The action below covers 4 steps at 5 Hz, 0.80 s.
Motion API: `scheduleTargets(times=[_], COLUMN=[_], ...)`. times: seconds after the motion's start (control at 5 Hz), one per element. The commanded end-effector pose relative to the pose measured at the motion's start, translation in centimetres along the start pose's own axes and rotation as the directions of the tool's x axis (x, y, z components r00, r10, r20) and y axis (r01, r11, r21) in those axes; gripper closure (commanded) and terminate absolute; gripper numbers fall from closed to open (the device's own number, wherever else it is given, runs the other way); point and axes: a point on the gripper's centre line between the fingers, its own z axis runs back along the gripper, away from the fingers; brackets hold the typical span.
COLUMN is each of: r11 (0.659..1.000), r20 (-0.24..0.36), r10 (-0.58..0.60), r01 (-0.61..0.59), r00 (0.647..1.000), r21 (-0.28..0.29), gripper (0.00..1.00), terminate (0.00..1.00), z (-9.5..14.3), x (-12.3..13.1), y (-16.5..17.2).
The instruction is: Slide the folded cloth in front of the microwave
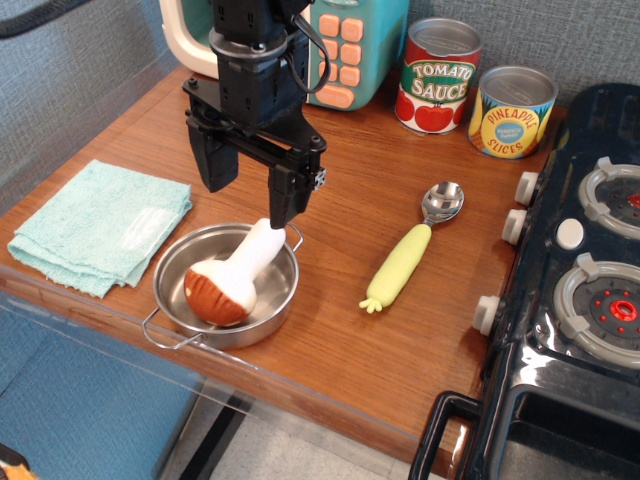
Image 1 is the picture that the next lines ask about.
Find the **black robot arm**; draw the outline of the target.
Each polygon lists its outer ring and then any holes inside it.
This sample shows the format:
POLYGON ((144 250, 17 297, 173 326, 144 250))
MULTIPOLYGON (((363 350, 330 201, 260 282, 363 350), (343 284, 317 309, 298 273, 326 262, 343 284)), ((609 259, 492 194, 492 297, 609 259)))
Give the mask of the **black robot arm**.
POLYGON ((309 86, 309 50, 326 48, 302 13, 305 1, 215 1, 209 33, 217 81, 189 79, 189 140, 203 184, 217 192, 233 182, 245 155, 269 169, 272 228, 304 212, 323 185, 324 138, 303 105, 329 74, 309 86))

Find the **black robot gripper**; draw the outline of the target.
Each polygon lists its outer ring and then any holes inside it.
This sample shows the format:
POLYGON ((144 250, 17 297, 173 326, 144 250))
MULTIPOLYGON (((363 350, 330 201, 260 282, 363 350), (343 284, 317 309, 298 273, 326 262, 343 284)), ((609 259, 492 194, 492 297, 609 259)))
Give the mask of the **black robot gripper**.
POLYGON ((225 188, 238 176, 240 155, 267 166, 273 229, 303 213, 324 181, 320 156, 327 144, 302 113, 311 92, 314 40, 305 28, 283 28, 258 41, 212 30, 218 81, 191 78, 183 84, 190 101, 189 141, 202 183, 209 192, 225 188))

